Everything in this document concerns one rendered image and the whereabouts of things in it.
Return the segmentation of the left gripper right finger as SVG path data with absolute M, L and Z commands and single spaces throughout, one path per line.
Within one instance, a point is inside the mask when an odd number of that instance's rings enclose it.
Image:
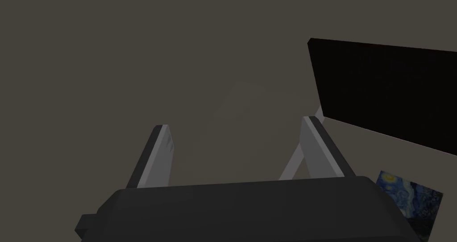
M 302 118 L 299 143 L 311 178 L 356 175 L 317 117 Z

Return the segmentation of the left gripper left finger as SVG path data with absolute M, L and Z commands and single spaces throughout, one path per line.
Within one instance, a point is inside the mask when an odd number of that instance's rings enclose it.
M 157 125 L 127 183 L 127 188 L 169 186 L 174 142 L 169 125 Z

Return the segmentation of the black flat television screen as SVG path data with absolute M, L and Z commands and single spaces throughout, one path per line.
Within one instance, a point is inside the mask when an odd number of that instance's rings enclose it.
M 310 38 L 323 115 L 457 155 L 457 52 Z

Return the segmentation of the blue starry night painting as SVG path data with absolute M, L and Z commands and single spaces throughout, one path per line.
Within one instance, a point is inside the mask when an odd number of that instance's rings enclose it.
M 421 242 L 429 242 L 443 193 L 381 171 L 376 184 L 396 203 Z

